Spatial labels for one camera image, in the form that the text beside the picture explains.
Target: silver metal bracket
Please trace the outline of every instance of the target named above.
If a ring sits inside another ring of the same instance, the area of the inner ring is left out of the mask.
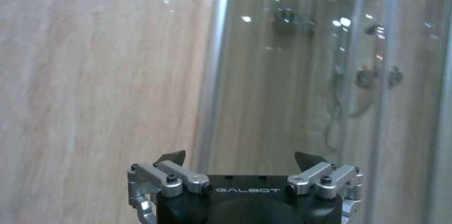
[[[364,175],[355,166],[344,165],[324,176],[315,186],[316,195],[327,200],[335,199],[338,194],[344,197],[342,224],[350,223],[354,214],[362,206]]]
[[[306,195],[310,193],[311,186],[318,182],[318,180],[331,174],[332,164],[327,162],[320,162],[307,171],[299,175],[291,175],[288,177],[288,184],[295,190],[295,195]]]
[[[212,190],[211,181],[207,175],[192,173],[188,169],[170,160],[156,163],[156,167],[167,174],[175,174],[183,180],[190,192],[206,194]]]
[[[128,204],[136,209],[139,220],[144,224],[156,224],[151,203],[156,202],[156,194],[175,197],[183,193],[183,181],[166,174],[150,164],[135,164],[127,172]]]

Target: glass panel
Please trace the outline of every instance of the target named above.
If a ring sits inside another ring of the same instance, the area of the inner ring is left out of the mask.
[[[230,0],[210,171],[298,173],[338,162],[356,0]]]
[[[208,172],[295,174],[318,154],[366,173],[355,223],[443,223],[450,16],[450,0],[228,0]]]
[[[431,223],[426,217],[450,0],[392,0],[388,5],[383,120],[370,223]]]

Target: metal frame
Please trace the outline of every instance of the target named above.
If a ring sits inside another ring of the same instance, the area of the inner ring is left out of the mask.
[[[187,190],[196,194],[211,191],[210,178],[204,174],[195,174],[170,160],[160,163],[134,164],[127,172],[128,204],[136,209],[139,220],[144,224],[156,224],[151,203],[156,203],[156,194],[172,198],[183,193],[183,184]]]

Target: shower control knob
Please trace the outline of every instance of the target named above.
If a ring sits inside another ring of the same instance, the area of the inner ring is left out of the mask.
[[[378,73],[374,70],[359,69],[356,74],[356,86],[363,89],[372,89],[376,84]]]

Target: glass shower enclosure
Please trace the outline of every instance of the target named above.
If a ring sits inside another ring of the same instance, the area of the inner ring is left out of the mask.
[[[218,0],[194,166],[366,174],[355,223],[450,223],[451,0]]]

